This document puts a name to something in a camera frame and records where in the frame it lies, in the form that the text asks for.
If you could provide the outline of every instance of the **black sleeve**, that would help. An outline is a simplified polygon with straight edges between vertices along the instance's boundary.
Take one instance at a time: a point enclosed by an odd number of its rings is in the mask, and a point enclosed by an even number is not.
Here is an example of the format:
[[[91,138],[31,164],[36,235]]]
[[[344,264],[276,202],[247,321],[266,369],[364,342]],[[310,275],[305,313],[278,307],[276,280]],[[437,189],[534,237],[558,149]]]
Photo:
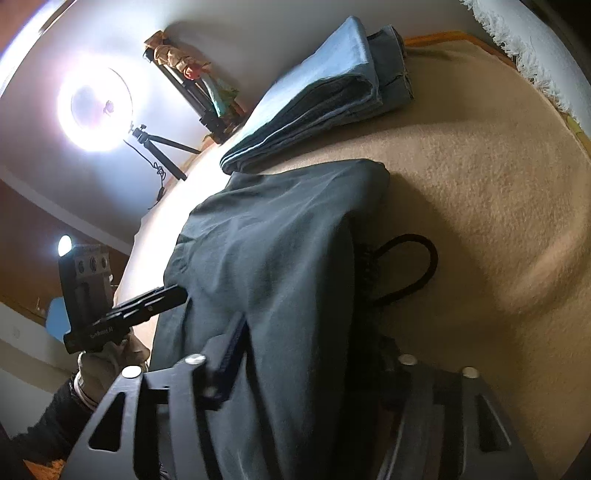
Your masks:
[[[12,439],[24,460],[44,465],[68,458],[92,415],[76,395],[73,381],[72,377],[57,390],[35,426]]]

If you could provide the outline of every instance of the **glove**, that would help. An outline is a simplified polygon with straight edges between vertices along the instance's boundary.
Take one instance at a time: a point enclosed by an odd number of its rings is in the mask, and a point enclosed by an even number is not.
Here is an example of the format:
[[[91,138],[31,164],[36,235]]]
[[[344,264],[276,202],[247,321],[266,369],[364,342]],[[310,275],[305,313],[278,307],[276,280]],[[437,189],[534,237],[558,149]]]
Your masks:
[[[74,390],[82,402],[94,410],[125,367],[138,365],[147,372],[149,357],[150,349],[132,330],[120,345],[107,342],[100,353],[82,352],[78,356],[79,371],[74,379]]]

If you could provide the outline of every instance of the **gray cloth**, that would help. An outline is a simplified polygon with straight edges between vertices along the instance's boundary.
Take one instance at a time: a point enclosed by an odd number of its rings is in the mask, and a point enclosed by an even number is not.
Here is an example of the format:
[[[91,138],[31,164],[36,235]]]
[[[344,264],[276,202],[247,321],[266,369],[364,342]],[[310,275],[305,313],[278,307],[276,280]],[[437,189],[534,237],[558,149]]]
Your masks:
[[[391,25],[366,38],[349,17],[322,46],[280,78],[220,161],[225,173],[252,171],[267,157],[336,125],[403,106],[413,98],[404,42]]]
[[[245,313],[252,351],[230,400],[207,415],[223,478],[327,478],[353,316],[352,225],[388,182],[369,160],[235,173],[190,214],[164,274],[189,300],[160,315],[151,370],[200,352]]]

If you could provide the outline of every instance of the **small light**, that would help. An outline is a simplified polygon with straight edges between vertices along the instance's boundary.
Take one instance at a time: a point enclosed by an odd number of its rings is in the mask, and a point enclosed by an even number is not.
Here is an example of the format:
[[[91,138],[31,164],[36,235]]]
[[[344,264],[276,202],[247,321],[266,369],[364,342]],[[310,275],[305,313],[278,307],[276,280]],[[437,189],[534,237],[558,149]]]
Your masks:
[[[72,250],[72,239],[64,235],[60,238],[60,242],[57,244],[57,254],[63,257],[66,253]]]

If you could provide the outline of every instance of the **screw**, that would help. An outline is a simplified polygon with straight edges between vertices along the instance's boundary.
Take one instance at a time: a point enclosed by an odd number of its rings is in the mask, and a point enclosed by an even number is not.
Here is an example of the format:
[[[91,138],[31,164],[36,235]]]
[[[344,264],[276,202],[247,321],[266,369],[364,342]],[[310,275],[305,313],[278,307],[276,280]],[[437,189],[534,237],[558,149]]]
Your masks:
[[[480,372],[474,367],[466,367],[462,370],[462,375],[464,375],[466,378],[478,378],[480,376]]]
[[[125,378],[135,378],[139,376],[141,372],[142,368],[139,365],[130,365],[123,369],[121,375],[123,375]]]
[[[185,363],[189,365],[201,365],[205,363],[205,360],[207,360],[205,355],[200,353],[194,353],[193,355],[185,357]]]
[[[409,367],[418,363],[417,357],[410,355],[410,353],[403,353],[398,357],[398,361],[403,365],[408,365]]]

